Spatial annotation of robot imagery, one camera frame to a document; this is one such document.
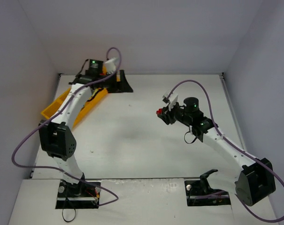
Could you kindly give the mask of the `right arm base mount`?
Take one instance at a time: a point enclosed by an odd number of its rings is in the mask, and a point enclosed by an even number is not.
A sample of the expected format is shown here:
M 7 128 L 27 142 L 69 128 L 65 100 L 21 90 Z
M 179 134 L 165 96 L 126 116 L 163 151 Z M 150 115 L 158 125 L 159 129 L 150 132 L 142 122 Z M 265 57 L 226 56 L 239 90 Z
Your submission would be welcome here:
M 212 189 L 207 178 L 216 173 L 217 169 L 209 170 L 197 180 L 185 180 L 185 195 L 188 207 L 231 205 L 228 192 Z

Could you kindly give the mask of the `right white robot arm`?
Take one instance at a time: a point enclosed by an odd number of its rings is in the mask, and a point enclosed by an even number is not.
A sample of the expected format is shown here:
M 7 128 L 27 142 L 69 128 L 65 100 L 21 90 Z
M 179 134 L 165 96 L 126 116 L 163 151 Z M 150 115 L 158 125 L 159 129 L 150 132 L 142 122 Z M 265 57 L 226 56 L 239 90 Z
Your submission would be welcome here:
M 253 206 L 275 192 L 274 175 L 267 171 L 272 168 L 270 161 L 248 158 L 228 144 L 218 134 L 212 120 L 199 109 L 197 98 L 186 98 L 183 106 L 180 106 L 177 97 L 164 97 L 163 102 L 166 106 L 157 110 L 158 118 L 167 125 L 178 121 L 187 126 L 196 139 L 211 147 L 230 165 L 227 172 L 211 169 L 200 176 L 200 186 L 205 194 L 223 190 L 236 194 L 245 205 Z

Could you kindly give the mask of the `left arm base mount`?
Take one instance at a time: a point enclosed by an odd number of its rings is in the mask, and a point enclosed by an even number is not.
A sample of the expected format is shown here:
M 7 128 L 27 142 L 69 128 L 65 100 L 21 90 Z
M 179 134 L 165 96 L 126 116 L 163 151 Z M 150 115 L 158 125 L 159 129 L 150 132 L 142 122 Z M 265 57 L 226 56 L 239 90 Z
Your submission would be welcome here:
M 79 182 L 71 185 L 60 180 L 56 209 L 98 209 L 101 189 Z

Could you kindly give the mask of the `red and green brick stack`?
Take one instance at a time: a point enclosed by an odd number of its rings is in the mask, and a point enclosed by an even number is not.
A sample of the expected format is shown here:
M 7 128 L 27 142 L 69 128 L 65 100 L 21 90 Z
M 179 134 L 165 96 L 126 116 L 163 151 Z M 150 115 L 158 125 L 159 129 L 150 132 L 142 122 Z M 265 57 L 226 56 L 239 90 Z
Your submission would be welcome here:
M 156 111 L 156 114 L 157 114 L 157 115 L 162 114 L 162 109 L 158 109 L 158 110 Z

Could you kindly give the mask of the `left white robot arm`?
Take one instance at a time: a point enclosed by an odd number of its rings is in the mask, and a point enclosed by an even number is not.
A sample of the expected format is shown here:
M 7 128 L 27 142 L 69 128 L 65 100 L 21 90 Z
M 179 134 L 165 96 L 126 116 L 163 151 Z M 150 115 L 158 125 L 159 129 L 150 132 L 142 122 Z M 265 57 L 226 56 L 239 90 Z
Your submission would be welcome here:
M 76 120 L 84 116 L 93 101 L 103 93 L 133 92 L 119 66 L 119 58 L 89 60 L 85 73 L 77 74 L 69 83 L 70 89 L 62 104 L 53 110 L 54 114 L 48 120 L 40 122 L 38 132 L 41 148 L 56 161 L 67 184 L 78 186 L 85 180 L 75 159 L 77 142 L 72 128 Z

